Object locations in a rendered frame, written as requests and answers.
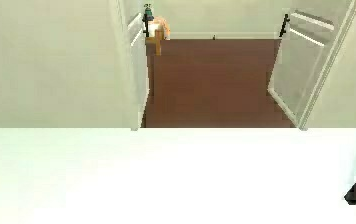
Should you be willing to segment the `orange and white cloth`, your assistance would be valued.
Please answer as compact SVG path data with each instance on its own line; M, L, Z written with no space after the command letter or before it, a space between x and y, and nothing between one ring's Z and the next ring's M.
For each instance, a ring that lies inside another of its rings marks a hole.
M149 22L150 35L154 36L157 30L163 32L163 36L165 40L171 39L171 29L168 25L168 22L165 18L161 16L155 16L154 19Z

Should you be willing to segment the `white room door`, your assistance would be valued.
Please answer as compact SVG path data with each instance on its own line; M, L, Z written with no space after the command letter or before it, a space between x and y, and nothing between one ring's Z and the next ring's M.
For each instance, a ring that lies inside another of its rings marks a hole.
M125 94L127 126L142 126L149 94L143 0L108 0L121 86Z
M356 14L356 0L293 0L268 92L301 130Z

